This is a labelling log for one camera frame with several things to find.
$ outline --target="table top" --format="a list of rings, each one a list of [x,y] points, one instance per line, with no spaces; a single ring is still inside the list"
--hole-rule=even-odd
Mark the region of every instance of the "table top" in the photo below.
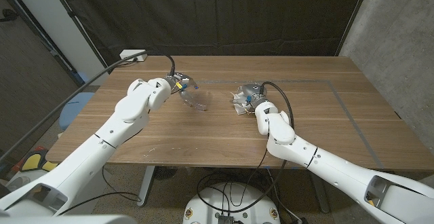
[[[173,56],[176,70],[209,92],[207,111],[186,106],[171,95],[151,111],[145,129],[124,143],[109,163],[156,166],[256,167],[267,138],[254,115],[237,115],[231,92],[245,83],[273,81],[288,96],[297,135],[366,168],[434,170],[434,157],[397,116],[349,58],[287,56]],[[112,115],[138,78],[164,77],[166,57],[115,69],[46,158],[61,162]],[[267,98],[286,110],[272,87]],[[263,167],[280,167],[269,153]],[[302,168],[288,162],[288,168]]]

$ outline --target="black curtain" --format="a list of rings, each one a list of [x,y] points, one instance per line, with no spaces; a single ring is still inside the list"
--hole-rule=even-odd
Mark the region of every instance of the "black curtain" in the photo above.
[[[333,56],[357,0],[66,0],[108,64],[170,55]]]

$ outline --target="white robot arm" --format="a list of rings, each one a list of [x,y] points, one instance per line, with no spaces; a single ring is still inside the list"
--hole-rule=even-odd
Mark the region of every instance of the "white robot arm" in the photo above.
[[[0,200],[10,217],[56,216],[71,207],[77,194],[109,160],[116,149],[148,124],[157,110],[182,83],[183,74],[134,81],[107,122],[59,166]]]
[[[260,94],[257,85],[240,88],[254,109],[259,133],[268,135],[275,157],[304,166],[355,200],[382,223],[432,223],[434,189],[402,176],[362,168],[297,136],[287,114]]]

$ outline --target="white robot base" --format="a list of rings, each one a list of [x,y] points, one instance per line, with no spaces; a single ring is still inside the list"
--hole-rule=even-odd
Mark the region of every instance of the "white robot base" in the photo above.
[[[217,183],[200,191],[200,196],[212,206],[224,210],[240,210],[257,200],[262,192],[248,185],[245,189],[244,183]],[[253,207],[237,212],[228,213],[215,210],[205,204],[198,195],[193,197],[187,204],[183,216],[183,224],[231,224],[231,223],[259,223],[259,224],[280,224],[279,213],[276,205],[271,199],[265,196]]]

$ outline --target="power strip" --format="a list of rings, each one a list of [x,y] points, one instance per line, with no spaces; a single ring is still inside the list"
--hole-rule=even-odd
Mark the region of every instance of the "power strip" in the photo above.
[[[131,55],[143,52],[143,51],[146,51],[146,50],[123,50],[120,53],[120,57],[121,58],[127,58],[128,56],[131,56]],[[144,61],[147,56],[148,56],[148,54],[143,54],[143,55],[137,56],[137,61]]]

